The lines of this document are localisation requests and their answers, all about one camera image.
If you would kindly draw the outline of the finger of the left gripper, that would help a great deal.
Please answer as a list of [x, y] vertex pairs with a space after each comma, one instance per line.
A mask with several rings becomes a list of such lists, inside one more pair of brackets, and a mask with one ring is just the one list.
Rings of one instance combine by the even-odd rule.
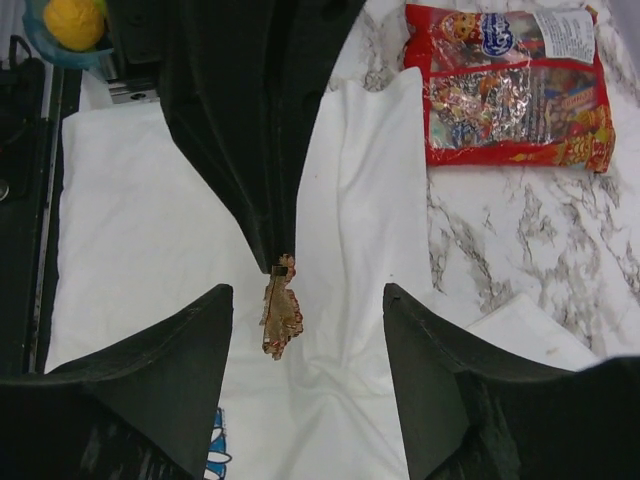
[[362, 1], [276, 1], [272, 14], [272, 257], [295, 251], [296, 198], [322, 95]]

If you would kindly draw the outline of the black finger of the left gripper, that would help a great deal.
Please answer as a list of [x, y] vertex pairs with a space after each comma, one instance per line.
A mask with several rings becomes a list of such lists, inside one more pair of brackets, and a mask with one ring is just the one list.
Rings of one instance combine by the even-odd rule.
[[274, 260], [262, 74], [272, 1], [110, 1], [116, 49], [158, 65], [172, 139], [239, 224], [259, 269]]

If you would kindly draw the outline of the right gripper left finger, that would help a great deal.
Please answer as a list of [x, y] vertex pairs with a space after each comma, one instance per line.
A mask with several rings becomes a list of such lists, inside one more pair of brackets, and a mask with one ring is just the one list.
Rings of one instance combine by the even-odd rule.
[[2, 377], [2, 478], [203, 478], [232, 316], [220, 284], [48, 374]]

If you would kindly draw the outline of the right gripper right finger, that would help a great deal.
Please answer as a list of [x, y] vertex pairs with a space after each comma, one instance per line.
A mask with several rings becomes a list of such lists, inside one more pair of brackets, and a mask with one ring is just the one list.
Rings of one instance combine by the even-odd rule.
[[413, 479], [635, 479], [639, 361], [578, 372], [474, 336], [396, 284], [384, 333]]

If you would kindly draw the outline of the white garment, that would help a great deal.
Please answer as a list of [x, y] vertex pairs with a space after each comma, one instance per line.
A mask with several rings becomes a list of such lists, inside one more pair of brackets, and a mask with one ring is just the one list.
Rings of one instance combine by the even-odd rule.
[[304, 331], [273, 360], [259, 324], [267, 277], [237, 222], [174, 145], [156, 103], [65, 120], [54, 369], [147, 328], [212, 286], [234, 290], [219, 401], [225, 479], [404, 479], [383, 331], [396, 283], [440, 312], [427, 226], [421, 77], [327, 93], [297, 203]]

